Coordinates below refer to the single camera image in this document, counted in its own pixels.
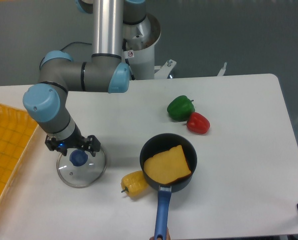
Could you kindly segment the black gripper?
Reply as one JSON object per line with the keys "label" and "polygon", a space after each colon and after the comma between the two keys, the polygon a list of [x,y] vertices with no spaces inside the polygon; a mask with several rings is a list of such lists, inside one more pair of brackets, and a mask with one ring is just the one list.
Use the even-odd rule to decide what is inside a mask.
{"label": "black gripper", "polygon": [[89,152],[92,157],[95,157],[101,149],[101,143],[94,135],[89,135],[85,138],[77,126],[74,127],[68,137],[59,139],[55,136],[46,136],[44,143],[49,151],[57,151],[63,156],[68,154],[68,149],[81,149],[83,146],[84,151]]}

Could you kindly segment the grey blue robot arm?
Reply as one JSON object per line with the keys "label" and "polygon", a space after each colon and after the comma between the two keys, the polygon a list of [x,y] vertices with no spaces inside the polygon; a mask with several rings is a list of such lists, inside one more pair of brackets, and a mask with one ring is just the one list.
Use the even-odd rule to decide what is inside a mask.
{"label": "grey blue robot arm", "polygon": [[38,83],[23,95],[28,114],[45,131],[45,145],[63,155],[68,149],[94,156],[101,144],[82,136],[66,108],[70,91],[124,93],[129,88],[130,68],[123,62],[123,26],[136,25],[147,16],[143,0],[78,0],[77,8],[93,15],[90,62],[75,62],[61,50],[46,54],[39,65]]}

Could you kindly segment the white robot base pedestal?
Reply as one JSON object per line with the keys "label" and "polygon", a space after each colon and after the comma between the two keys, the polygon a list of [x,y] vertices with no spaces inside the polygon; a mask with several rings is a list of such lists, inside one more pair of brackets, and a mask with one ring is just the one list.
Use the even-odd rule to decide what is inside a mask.
{"label": "white robot base pedestal", "polygon": [[124,59],[129,63],[135,80],[161,80],[172,77],[177,62],[168,59],[163,65],[155,65],[155,46],[161,37],[159,21],[147,13],[145,19],[135,25],[123,25]]}

